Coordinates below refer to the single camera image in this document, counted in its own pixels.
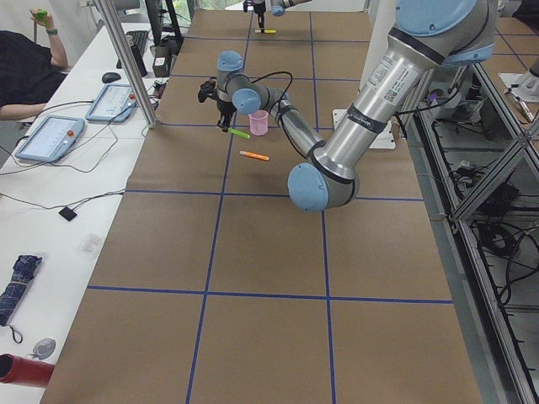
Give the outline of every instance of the yellow marker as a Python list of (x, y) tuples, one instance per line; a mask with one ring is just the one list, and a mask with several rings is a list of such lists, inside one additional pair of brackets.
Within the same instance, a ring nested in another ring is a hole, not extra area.
[(265, 162), (268, 162), (270, 159), (268, 156), (264, 156), (262, 154), (256, 154), (256, 153), (252, 153), (250, 151), (244, 151), (244, 150), (240, 150), (239, 154), (245, 157), (256, 158), (257, 160), (264, 160)]

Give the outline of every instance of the green marker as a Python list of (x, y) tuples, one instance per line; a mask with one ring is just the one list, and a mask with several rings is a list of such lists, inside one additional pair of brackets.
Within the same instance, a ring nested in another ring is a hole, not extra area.
[(242, 137), (243, 139), (250, 139), (251, 135), (249, 133), (241, 132), (240, 130), (234, 129), (234, 128), (228, 128), (228, 133), (232, 133), (233, 135)]

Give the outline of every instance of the marker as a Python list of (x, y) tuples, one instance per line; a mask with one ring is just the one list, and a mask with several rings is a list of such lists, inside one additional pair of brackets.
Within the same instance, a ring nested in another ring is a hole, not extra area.
[(239, 154), (245, 157), (256, 158), (257, 160), (263, 160), (265, 162), (268, 162), (270, 159), (268, 156), (264, 156), (262, 154), (252, 153), (250, 151), (244, 151), (244, 150), (240, 150)]
[(228, 133), (232, 133), (233, 135), (242, 137), (243, 139), (250, 139), (251, 135), (249, 133), (241, 132), (240, 130), (234, 129), (234, 128), (228, 128)]

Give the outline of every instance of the umbrella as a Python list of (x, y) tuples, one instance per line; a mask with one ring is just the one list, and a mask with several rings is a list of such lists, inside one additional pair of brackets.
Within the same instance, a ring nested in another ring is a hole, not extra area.
[[(34, 271), (41, 263), (41, 259), (34, 255), (19, 255), (19, 259), (13, 266), (13, 275), (6, 290), (0, 296), (0, 326), (5, 327), (8, 324), (9, 317), (15, 310), (19, 300), (23, 297), (28, 283), (34, 278)], [(22, 343), (20, 339), (15, 338), (15, 330), (12, 326), (13, 340), (16, 343)]]

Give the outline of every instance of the label sticker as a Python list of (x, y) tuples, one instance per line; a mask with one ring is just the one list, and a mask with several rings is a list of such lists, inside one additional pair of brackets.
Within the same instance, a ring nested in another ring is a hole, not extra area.
[(391, 105), (398, 105), (407, 90), (415, 83), (418, 73), (384, 56), (369, 77), (367, 85), (377, 92), (378, 97)]

